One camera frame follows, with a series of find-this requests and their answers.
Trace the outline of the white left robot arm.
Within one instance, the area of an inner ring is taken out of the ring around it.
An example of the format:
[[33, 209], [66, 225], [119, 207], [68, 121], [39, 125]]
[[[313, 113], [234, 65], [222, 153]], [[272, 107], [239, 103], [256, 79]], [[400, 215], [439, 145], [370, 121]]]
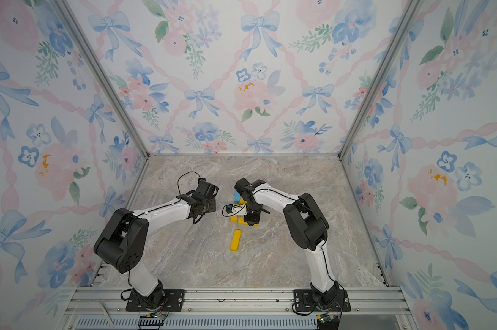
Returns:
[[159, 309], [166, 301], [163, 284], [142, 262], [148, 235], [176, 221], [197, 224], [207, 213], [216, 211], [219, 188], [198, 179], [197, 188], [174, 199], [144, 210], [115, 210], [94, 245], [94, 254], [121, 274], [128, 275], [129, 301], [149, 310]]

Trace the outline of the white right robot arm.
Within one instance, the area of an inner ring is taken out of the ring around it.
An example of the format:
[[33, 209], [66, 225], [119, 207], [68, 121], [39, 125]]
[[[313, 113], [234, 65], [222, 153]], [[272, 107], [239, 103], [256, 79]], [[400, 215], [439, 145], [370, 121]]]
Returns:
[[261, 213], [270, 208], [281, 212], [292, 240], [304, 250], [310, 271], [314, 304], [321, 310], [346, 309], [346, 291], [336, 280], [328, 258], [328, 222], [308, 193], [291, 195], [263, 184], [239, 192], [244, 201], [245, 222], [257, 224]]

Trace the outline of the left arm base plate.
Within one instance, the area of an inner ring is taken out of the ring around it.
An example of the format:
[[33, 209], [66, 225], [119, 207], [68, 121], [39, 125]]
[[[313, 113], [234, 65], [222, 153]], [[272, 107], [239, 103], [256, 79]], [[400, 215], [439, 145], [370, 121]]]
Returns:
[[126, 312], [181, 312], [185, 302], [186, 291], [183, 289], [164, 289], [153, 292], [150, 296], [141, 296], [131, 289], [130, 296], [125, 298]]

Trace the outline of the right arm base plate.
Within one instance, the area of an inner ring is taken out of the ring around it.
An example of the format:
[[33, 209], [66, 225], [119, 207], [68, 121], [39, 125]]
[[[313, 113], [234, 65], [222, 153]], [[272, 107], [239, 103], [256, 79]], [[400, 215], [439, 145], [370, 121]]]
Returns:
[[350, 312], [351, 305], [348, 293], [344, 289], [320, 293], [317, 290], [293, 291], [293, 306], [296, 312]]

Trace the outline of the light blue block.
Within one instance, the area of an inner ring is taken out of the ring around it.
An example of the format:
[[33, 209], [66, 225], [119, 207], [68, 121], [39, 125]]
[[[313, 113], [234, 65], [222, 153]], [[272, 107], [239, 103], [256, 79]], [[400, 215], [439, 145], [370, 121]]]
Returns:
[[236, 191], [234, 195], [234, 202], [239, 203], [241, 199], [240, 194]]

